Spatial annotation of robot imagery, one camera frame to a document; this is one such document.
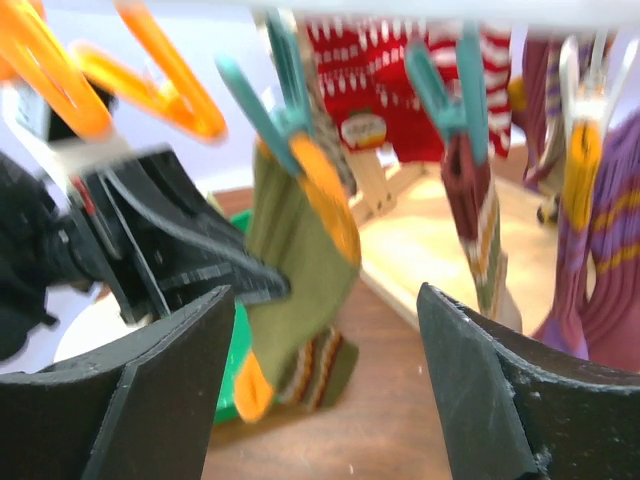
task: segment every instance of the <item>striped sock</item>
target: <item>striped sock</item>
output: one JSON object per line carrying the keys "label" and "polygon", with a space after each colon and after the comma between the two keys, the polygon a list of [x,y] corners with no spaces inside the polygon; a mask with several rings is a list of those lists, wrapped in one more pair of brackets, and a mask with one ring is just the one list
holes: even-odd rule
{"label": "striped sock", "polygon": [[588,359],[589,352],[578,306],[586,292],[589,224],[601,145],[596,125],[574,128],[562,191],[553,304],[534,334],[545,345],[582,359]]}
{"label": "striped sock", "polygon": [[522,318],[506,286],[507,255],[500,242],[500,205],[489,162],[475,165],[469,139],[452,139],[442,165],[458,238],[469,262],[480,313],[515,331]]}

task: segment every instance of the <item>green object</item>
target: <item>green object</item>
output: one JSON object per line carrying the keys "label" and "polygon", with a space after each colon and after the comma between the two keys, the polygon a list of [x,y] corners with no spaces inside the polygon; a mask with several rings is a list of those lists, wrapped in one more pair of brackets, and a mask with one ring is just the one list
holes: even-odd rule
{"label": "green object", "polygon": [[[247,231],[250,222],[251,210],[246,210],[231,217],[231,223],[243,232]],[[233,402],[233,379],[240,371],[250,349],[251,330],[249,329],[247,311],[242,304],[236,303],[236,318],[233,326],[233,335],[231,336],[231,345],[229,346],[229,355],[227,356],[227,364],[224,368],[224,377],[222,378],[218,405],[216,406],[215,424],[232,420],[238,416],[238,411]]]}

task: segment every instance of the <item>yellow stripe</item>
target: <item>yellow stripe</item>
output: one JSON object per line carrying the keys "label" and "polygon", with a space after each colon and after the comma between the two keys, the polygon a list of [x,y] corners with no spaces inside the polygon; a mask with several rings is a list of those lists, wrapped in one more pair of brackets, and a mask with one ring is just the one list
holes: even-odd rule
{"label": "yellow stripe", "polygon": [[618,215],[640,206],[640,190],[632,190],[618,199],[613,208],[598,215],[593,222],[593,230],[602,230],[613,225]]}
{"label": "yellow stripe", "polygon": [[640,243],[621,248],[618,252],[608,260],[596,263],[598,273],[605,273],[607,270],[616,268],[622,262],[628,262],[640,256]]}

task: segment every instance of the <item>wooden surface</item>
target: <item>wooden surface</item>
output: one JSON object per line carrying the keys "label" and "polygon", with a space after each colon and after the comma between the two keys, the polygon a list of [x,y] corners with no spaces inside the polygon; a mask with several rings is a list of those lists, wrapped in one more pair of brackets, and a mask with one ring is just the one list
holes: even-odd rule
{"label": "wooden surface", "polygon": [[[221,194],[227,213],[250,192]],[[451,478],[422,341],[361,281],[338,316],[360,346],[348,391],[326,412],[276,410],[256,425],[213,430],[204,480]]]}
{"label": "wooden surface", "polygon": [[[509,257],[507,286],[522,314],[523,333],[530,335],[553,299],[557,230],[538,224],[540,196],[503,178],[495,184],[502,247]],[[416,323],[415,299],[425,281],[477,309],[438,167],[401,194],[391,212],[365,223],[360,238],[366,282],[410,323]],[[593,269],[590,273],[593,284]]]}

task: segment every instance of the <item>red and white pattern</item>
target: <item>red and white pattern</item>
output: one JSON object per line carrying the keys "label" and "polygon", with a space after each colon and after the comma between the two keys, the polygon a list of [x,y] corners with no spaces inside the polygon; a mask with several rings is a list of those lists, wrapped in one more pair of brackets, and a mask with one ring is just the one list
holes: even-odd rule
{"label": "red and white pattern", "polygon": [[[422,109],[404,67],[409,41],[422,39],[440,75],[452,93],[459,93],[456,41],[461,24],[385,20],[381,18],[307,18],[298,24],[307,30],[318,66],[320,91],[329,115],[338,126],[354,113],[381,117],[386,137],[401,162],[440,161],[444,146]],[[507,85],[511,72],[510,30],[481,27],[487,106],[489,154],[506,157],[510,145],[511,110]],[[349,144],[352,150],[378,144]]]}

